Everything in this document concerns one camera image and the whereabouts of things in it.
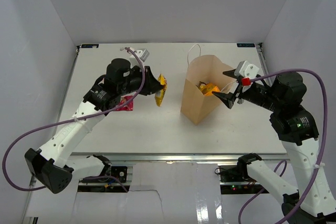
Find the yellow snack bar wrapper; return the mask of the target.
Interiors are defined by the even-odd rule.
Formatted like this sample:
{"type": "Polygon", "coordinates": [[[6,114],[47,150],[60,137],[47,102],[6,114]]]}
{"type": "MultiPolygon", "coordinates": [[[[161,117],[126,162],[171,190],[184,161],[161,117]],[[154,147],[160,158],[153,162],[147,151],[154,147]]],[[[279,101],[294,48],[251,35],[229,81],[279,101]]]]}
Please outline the yellow snack bar wrapper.
{"type": "Polygon", "coordinates": [[[155,93],[155,103],[158,107],[161,106],[165,93],[166,93],[166,89],[167,89],[167,80],[165,78],[164,75],[160,74],[158,77],[158,82],[160,83],[160,85],[163,86],[163,88],[161,90],[159,90],[158,92],[155,93]]]}

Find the large orange gummy bag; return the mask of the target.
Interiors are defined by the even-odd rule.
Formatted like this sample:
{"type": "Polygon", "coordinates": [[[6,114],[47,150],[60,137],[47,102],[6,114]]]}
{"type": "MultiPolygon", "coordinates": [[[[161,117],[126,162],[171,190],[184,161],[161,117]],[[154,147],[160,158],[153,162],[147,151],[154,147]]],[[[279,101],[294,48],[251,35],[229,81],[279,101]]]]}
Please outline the large orange gummy bag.
{"type": "Polygon", "coordinates": [[[213,95],[213,92],[220,92],[219,87],[211,82],[199,82],[198,89],[204,96],[211,96],[213,95]]]}

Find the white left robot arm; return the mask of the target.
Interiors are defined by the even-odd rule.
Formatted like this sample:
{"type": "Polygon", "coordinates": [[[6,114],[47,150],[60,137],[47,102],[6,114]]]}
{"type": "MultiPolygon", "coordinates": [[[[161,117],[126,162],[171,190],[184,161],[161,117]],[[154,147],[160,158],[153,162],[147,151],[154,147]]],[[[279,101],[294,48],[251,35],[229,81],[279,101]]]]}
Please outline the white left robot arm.
{"type": "Polygon", "coordinates": [[[84,95],[70,123],[38,150],[30,148],[25,153],[30,172],[54,194],[63,191],[72,179],[108,180],[111,168],[107,158],[91,155],[71,161],[71,153],[93,127],[120,104],[123,96],[130,93],[152,95],[163,88],[149,66],[131,66],[126,59],[113,59],[106,74],[101,75],[84,95]]]}

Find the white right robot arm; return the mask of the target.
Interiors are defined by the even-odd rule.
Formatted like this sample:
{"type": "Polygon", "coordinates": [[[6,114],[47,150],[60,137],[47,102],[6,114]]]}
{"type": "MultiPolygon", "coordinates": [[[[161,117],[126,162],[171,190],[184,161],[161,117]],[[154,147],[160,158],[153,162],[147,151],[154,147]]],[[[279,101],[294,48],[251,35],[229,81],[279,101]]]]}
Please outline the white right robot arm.
{"type": "Polygon", "coordinates": [[[297,184],[286,182],[255,153],[238,159],[238,177],[245,182],[255,180],[278,201],[281,222],[333,223],[335,198],[322,163],[327,134],[319,133],[314,117],[301,104],[307,90],[302,73],[303,69],[275,72],[268,86],[263,76],[229,70],[225,75],[237,80],[236,90],[215,92],[215,96],[228,108],[235,101],[248,101],[271,112],[271,126],[286,150],[297,184]]]}

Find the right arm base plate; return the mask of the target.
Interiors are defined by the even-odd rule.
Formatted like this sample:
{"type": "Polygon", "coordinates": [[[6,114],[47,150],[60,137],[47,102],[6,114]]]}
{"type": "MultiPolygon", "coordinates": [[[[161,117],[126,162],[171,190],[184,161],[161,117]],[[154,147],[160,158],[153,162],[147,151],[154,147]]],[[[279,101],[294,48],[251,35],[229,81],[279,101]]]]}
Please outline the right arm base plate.
{"type": "Polygon", "coordinates": [[[222,195],[254,195],[263,189],[255,180],[244,178],[237,166],[219,166],[214,173],[219,177],[222,195]]]}

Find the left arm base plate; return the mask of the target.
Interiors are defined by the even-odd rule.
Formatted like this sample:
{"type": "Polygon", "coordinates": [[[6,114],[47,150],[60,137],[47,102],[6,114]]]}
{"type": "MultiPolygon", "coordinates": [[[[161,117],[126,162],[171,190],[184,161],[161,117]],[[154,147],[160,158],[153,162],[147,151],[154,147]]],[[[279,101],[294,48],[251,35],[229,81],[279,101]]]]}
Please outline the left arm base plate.
{"type": "Polygon", "coordinates": [[[119,184],[127,182],[128,167],[127,166],[109,166],[96,177],[91,176],[82,179],[80,182],[84,184],[104,183],[107,185],[119,184]]]}

